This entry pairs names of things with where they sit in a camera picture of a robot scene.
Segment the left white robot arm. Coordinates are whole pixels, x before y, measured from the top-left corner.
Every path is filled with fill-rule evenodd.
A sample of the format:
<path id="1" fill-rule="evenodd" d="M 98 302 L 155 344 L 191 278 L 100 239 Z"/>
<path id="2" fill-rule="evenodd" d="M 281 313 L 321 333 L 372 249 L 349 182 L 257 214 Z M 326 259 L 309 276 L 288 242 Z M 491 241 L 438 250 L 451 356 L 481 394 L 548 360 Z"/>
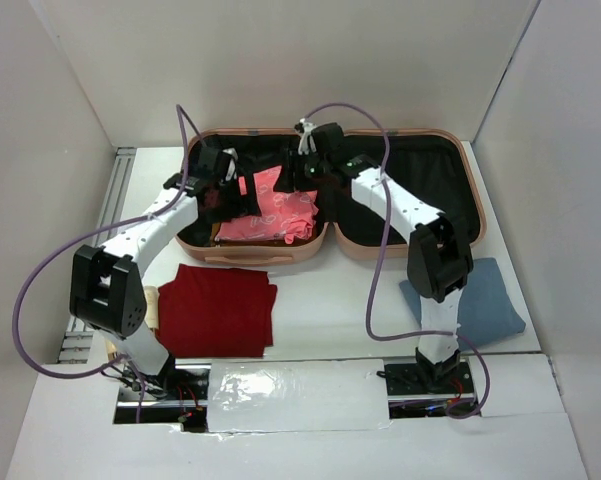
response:
<path id="1" fill-rule="evenodd" d="M 143 389 L 156 399 L 176 390 L 175 360 L 145 323 L 148 305 L 142 278 L 171 239 L 199 216 L 210 190 L 228 195 L 231 217 L 240 213 L 238 154 L 203 146 L 198 161 L 172 175 L 143 215 L 97 247 L 73 256 L 69 310 L 99 330 L 142 375 Z"/>

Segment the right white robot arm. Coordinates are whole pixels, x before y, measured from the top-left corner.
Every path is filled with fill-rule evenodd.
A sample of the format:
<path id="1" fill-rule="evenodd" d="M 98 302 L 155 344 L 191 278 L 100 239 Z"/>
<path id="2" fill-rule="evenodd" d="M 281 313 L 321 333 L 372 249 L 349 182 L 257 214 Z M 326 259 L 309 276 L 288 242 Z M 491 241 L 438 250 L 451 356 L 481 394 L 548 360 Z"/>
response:
<path id="1" fill-rule="evenodd" d="M 302 118 L 294 131 L 298 146 L 283 160 L 276 190 L 308 191 L 328 182 L 349 187 L 352 200 L 384 221 L 379 263 L 391 231 L 406 240 L 407 280 L 421 308 L 421 328 L 414 334 L 416 379 L 424 390 L 440 391 L 459 364 L 459 304 L 474 266 L 464 217 L 427 204 L 393 180 L 387 155 L 376 161 L 349 153 L 339 124 Z"/>

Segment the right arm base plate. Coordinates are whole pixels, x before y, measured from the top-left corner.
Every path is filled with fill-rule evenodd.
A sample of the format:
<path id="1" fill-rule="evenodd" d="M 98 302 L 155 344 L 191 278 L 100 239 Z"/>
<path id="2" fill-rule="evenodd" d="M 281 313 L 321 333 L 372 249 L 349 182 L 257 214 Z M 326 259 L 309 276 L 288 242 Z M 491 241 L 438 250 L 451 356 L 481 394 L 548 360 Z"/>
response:
<path id="1" fill-rule="evenodd" d="M 469 365 L 458 368 L 436 384 L 427 383 L 416 363 L 385 363 L 376 372 L 386 386 L 391 420 L 465 416 L 479 403 Z"/>

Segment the mustard brown garment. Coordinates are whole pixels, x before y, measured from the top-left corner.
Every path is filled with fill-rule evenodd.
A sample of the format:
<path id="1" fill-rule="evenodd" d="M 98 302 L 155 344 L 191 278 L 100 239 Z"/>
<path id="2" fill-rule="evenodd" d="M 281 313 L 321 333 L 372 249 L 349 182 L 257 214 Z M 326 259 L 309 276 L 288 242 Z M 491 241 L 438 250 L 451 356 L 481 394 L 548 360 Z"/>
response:
<path id="1" fill-rule="evenodd" d="M 284 238 L 276 237 L 266 227 L 246 223 L 226 222 L 214 227 L 213 241 L 219 245 L 285 246 Z"/>

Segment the coral pink patterned garment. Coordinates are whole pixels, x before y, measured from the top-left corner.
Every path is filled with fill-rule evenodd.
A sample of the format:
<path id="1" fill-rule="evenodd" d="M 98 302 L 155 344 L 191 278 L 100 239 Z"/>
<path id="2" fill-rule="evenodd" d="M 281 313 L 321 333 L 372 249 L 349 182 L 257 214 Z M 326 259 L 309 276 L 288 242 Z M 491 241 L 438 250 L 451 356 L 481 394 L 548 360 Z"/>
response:
<path id="1" fill-rule="evenodd" d="M 281 167 L 276 166 L 254 175 L 261 215 L 237 218 L 229 222 L 266 227 L 273 235 L 284 238 L 287 245 L 296 240 L 309 240 L 316 225 L 317 192 L 280 193 L 273 190 Z"/>

